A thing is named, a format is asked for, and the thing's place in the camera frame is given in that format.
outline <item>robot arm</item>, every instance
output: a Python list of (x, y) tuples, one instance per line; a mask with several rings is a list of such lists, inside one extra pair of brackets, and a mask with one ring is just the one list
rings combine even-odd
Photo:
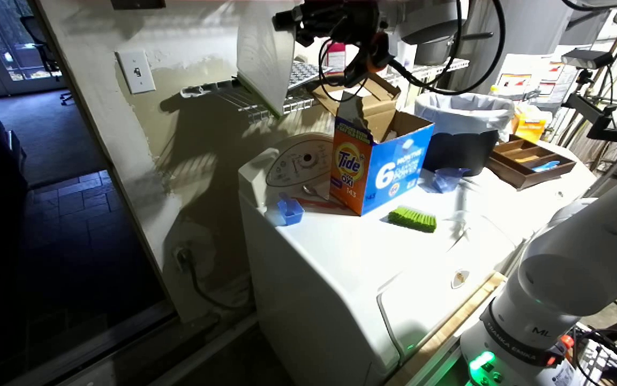
[(549, 349), (579, 317), (617, 297), (617, 186), (543, 231), (504, 294), (460, 336), (466, 360), (487, 347), (515, 381), (553, 383)]

